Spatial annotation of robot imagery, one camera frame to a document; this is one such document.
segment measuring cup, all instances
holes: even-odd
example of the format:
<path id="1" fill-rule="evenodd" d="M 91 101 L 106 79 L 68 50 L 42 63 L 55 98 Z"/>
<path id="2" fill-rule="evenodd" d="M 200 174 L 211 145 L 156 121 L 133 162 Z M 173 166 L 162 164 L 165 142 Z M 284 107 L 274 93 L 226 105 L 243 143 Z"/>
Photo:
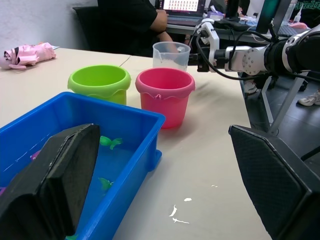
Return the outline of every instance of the measuring cup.
<path id="1" fill-rule="evenodd" d="M 187 70 L 191 48 L 179 42 L 162 41 L 153 45 L 153 67 Z"/>

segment computer monitor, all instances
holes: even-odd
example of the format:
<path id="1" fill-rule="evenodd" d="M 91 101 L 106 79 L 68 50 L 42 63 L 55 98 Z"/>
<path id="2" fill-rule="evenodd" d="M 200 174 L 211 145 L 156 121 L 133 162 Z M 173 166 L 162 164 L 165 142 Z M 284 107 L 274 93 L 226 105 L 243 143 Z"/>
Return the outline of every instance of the computer monitor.
<path id="1" fill-rule="evenodd" d="M 202 17 L 206 0 L 161 0 L 160 9 L 169 15 Z"/>
<path id="2" fill-rule="evenodd" d="M 258 25 L 256 26 L 256 32 L 260 34 L 266 34 L 269 30 L 269 24 L 273 21 L 274 32 L 277 33 L 281 23 L 286 15 L 291 0 L 265 0 Z"/>

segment black shirt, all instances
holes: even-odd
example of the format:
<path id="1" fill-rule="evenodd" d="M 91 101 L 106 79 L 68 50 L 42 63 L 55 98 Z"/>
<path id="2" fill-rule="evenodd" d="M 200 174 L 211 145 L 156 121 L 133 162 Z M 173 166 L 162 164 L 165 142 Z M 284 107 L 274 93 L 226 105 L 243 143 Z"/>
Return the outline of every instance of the black shirt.
<path id="1" fill-rule="evenodd" d="M 157 12 L 149 0 L 98 0 L 108 52 L 152 56 L 152 45 L 159 34 L 150 30 Z"/>
<path id="2" fill-rule="evenodd" d="M 294 19 L 301 6 L 301 23 L 305 23 L 309 28 L 314 28 L 320 24 L 320 0 L 298 0 L 296 3 L 291 19 Z"/>

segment laptop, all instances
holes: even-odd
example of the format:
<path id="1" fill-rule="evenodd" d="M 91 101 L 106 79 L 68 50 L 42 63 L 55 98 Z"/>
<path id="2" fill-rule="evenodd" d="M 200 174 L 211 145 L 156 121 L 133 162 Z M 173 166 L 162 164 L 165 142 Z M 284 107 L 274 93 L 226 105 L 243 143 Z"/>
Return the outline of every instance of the laptop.
<path id="1" fill-rule="evenodd" d="M 203 19 L 206 0 L 160 0 L 160 9 L 165 10 L 168 24 L 195 27 Z"/>

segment table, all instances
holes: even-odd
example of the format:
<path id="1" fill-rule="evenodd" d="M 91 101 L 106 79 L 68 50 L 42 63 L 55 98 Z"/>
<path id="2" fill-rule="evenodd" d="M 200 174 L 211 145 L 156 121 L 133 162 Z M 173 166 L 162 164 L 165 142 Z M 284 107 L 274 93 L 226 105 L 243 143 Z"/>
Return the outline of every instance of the table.
<path id="1" fill-rule="evenodd" d="M 151 58 L 63 48 L 56 54 L 57 59 L 24 72 L 0 71 L 0 127 L 67 91 L 70 73 L 93 64 L 128 70 L 132 84 L 127 102 L 140 107 L 134 80 L 152 66 Z M 163 157 L 147 175 L 114 240 L 270 240 L 245 189 L 228 135 L 231 124 L 250 126 L 240 84 L 216 73 L 198 73 L 196 67 L 188 67 L 188 72 L 196 80 L 196 91 L 184 123 L 160 131 L 157 147 Z M 169 217 L 174 205 L 174 219 L 188 223 Z"/>

